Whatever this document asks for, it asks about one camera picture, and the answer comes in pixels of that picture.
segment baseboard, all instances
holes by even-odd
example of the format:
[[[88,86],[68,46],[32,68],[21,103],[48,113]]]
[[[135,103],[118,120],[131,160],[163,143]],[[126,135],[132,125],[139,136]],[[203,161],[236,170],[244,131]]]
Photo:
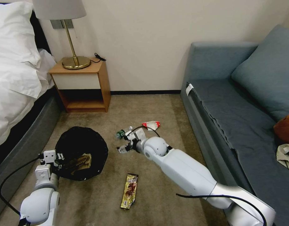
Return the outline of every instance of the baseboard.
[[[180,94],[181,90],[111,91],[111,95]]]

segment candy bar wrapper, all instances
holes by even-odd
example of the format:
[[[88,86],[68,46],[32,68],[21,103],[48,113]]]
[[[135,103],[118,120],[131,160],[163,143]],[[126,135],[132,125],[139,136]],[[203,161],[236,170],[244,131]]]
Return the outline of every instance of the candy bar wrapper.
[[[121,208],[130,209],[131,205],[134,203],[136,196],[137,182],[138,182],[137,174],[128,174],[126,176],[126,185],[120,206]]]

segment black cable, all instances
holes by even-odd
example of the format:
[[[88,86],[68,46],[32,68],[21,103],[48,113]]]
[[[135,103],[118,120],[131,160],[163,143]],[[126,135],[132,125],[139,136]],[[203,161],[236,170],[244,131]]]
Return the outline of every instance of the black cable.
[[[263,221],[264,221],[263,226],[267,226],[267,221],[266,221],[266,218],[263,215],[263,213],[255,205],[253,205],[252,203],[248,202],[245,199],[235,197],[235,196],[228,196],[228,195],[186,196],[186,195],[180,195],[177,193],[176,193],[176,195],[179,197],[182,197],[182,198],[232,198],[232,199],[238,199],[238,200],[243,201],[243,202],[249,204],[250,206],[252,206],[260,214],[261,218],[263,219]]]
[[[105,58],[102,58],[100,55],[98,55],[97,53],[94,53],[95,57],[99,59],[99,61],[94,61],[91,60],[94,63],[99,63],[100,61],[107,61]]]
[[[25,163],[23,166],[17,168],[17,169],[16,169],[15,171],[13,171],[10,175],[8,175],[8,176],[2,181],[2,183],[1,183],[1,185],[0,185],[0,199],[1,199],[9,208],[11,208],[16,214],[18,214],[19,216],[20,216],[20,212],[19,212],[15,207],[13,207],[13,206],[4,198],[4,196],[2,195],[2,192],[1,192],[1,191],[2,191],[2,187],[3,187],[4,183],[5,183],[13,174],[15,174],[16,172],[18,172],[18,171],[19,171],[20,169],[22,169],[23,167],[26,167],[28,164],[30,164],[30,163],[38,160],[38,159],[39,159],[39,156],[38,156],[37,158],[29,161],[28,163]]]
[[[148,129],[151,129],[151,130],[153,130],[153,131],[155,132],[155,134],[156,134],[158,137],[160,137],[159,134],[156,132],[156,130],[154,130],[154,129],[148,127],[148,126],[139,126],[139,127],[136,127],[135,129],[132,129],[131,132],[128,133],[128,135],[130,135],[130,133],[134,132],[135,130],[137,130],[137,129],[139,129],[139,128],[148,128]]]

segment sofa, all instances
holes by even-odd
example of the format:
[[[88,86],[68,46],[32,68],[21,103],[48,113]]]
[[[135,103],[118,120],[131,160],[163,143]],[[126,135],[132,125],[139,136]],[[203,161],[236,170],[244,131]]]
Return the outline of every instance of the sofa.
[[[289,170],[276,161],[273,130],[289,112],[281,83],[289,87],[289,30],[277,26],[260,45],[192,43],[181,98],[213,177],[256,195],[275,209],[275,225],[287,226]]]

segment carpet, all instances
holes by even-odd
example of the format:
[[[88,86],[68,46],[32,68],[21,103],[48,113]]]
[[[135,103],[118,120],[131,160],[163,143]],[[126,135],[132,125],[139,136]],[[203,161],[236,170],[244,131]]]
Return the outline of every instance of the carpet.
[[[169,145],[205,164],[180,95],[115,95],[108,113],[63,112],[45,150],[54,149],[60,135],[69,128],[84,126],[100,133],[108,145],[109,156],[102,173],[94,178],[80,182],[60,179],[56,226],[228,225],[223,211],[205,200],[177,197],[176,193],[185,192],[143,155],[135,151],[117,152],[116,147],[125,142],[117,140],[115,133],[146,121],[160,121],[157,132]],[[151,137],[154,133],[146,131],[146,135]],[[33,190],[37,165],[11,199],[17,209]],[[127,173],[138,174],[139,181],[134,205],[123,210],[120,204]],[[0,215],[0,226],[17,226],[18,221],[18,216],[7,207]]]

